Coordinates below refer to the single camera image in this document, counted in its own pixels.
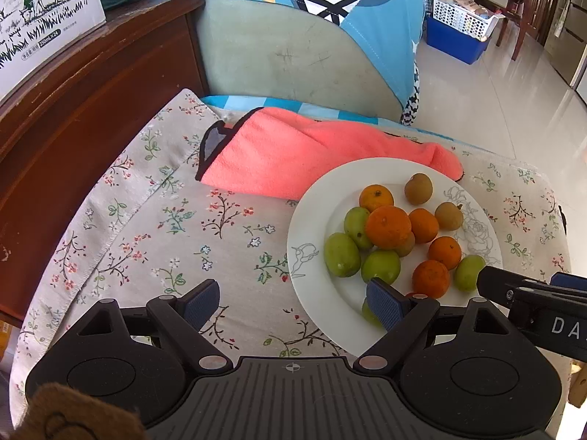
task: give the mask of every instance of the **floral tablecloth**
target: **floral tablecloth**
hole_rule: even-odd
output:
[[[217,119],[184,89],[112,163],[76,213],[20,334],[10,385],[15,424],[26,408],[30,369],[102,297],[121,307],[145,305],[214,278],[221,306],[202,333],[233,361],[240,355],[346,355],[312,323],[292,288],[286,239],[297,201],[234,194],[194,180],[200,139]],[[382,129],[441,143],[459,156],[460,185],[493,223],[505,269],[541,280],[569,270],[557,202],[539,173],[436,135],[415,137],[399,125]],[[473,236],[482,245],[487,232],[480,226]],[[547,355],[567,386],[568,360]],[[551,422],[554,431],[561,413]]]

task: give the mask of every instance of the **blue storage box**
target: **blue storage box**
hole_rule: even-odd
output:
[[[477,61],[489,45],[490,38],[479,41],[432,17],[426,18],[426,21],[426,43],[467,64]]]

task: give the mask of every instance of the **white plastic basket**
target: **white plastic basket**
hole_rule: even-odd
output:
[[[435,20],[480,41],[488,39],[497,22],[503,18],[503,15],[493,15],[484,20],[456,3],[444,0],[434,0],[433,16]]]

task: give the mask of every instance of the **white tile floor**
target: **white tile floor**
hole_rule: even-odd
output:
[[[511,60],[512,26],[470,66],[421,42],[415,126],[535,165],[566,215],[572,272],[587,278],[587,107],[533,39]],[[585,422],[587,403],[567,404],[557,440],[580,438]]]

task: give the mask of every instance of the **plate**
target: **plate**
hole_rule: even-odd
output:
[[[415,173],[425,173],[433,184],[433,194],[424,207],[434,213],[442,202],[462,205],[463,227],[453,236],[463,254],[479,254],[487,264],[502,267],[500,245],[483,209],[456,182],[435,170],[415,162],[392,158],[362,159],[341,165],[318,179],[299,201],[288,231],[288,265],[295,292],[307,315],[333,342],[352,355],[363,354],[384,334],[361,314],[366,285],[359,273],[336,278],[326,267],[322,250],[326,239],[344,232],[344,216],[359,205],[363,189],[374,183],[389,188],[394,204],[407,213],[416,207],[404,196],[404,185]],[[412,273],[426,259],[429,243],[416,245],[401,258],[401,272],[393,287],[403,294],[412,291]],[[463,293],[451,286],[439,299],[443,305],[466,306],[477,291]]]

